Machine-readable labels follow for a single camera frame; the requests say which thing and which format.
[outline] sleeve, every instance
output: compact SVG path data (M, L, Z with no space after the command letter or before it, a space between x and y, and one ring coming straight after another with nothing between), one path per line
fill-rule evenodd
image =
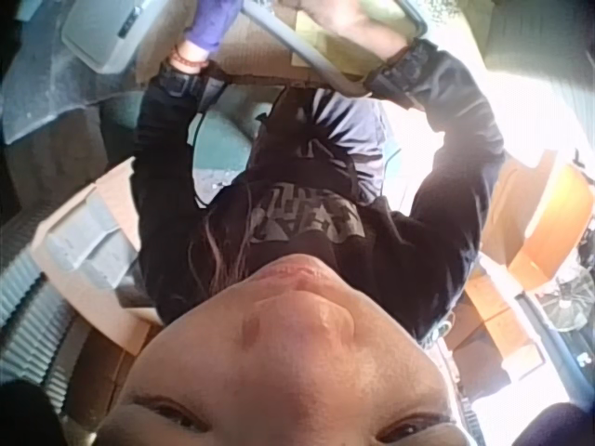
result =
M389 81L393 98L422 108L432 129L444 132L443 147L410 214L420 247L409 263L415 283L408 288L419 296L410 328L420 338L448 314L464 289L505 152L490 104L463 63L429 43L409 53L391 69L385 85Z
M197 108L196 98L170 96L155 77L142 100L135 136L130 181L139 213L139 264L147 294L165 323L199 299L189 249L206 210L195 201L193 148L187 144Z

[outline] person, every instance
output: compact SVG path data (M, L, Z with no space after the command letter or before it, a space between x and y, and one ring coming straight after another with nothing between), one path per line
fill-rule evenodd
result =
M286 89L246 170L202 208L187 132L241 3L201 0L142 101L131 187L143 280L165 329L97 444L472 444L419 344L478 255L505 158L488 100L459 60L407 42L358 0L302 0L381 59L366 81L375 99ZM378 98L425 111L444 132L409 216L381 194Z

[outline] bracelet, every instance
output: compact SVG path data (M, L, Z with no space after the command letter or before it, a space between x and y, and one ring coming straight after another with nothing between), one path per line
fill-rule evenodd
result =
M191 60L187 60L185 58L183 58L178 51L178 46L174 46L174 51L171 53L170 55L171 59L175 60L178 63L181 63L182 65L185 65L189 68L206 68L208 66L208 60L202 60L202 61L197 61L197 62L192 62Z

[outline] pants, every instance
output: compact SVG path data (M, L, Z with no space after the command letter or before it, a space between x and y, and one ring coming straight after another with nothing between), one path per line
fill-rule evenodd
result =
M287 88L263 121L248 166L294 157L324 160L352 177L358 203L368 205L382 193L389 134L378 100Z

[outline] nose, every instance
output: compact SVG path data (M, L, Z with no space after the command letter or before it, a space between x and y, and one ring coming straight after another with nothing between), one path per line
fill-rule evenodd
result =
M319 295L293 291L257 302L244 320L242 344L251 348L274 343L297 352L347 348L354 322L343 307Z

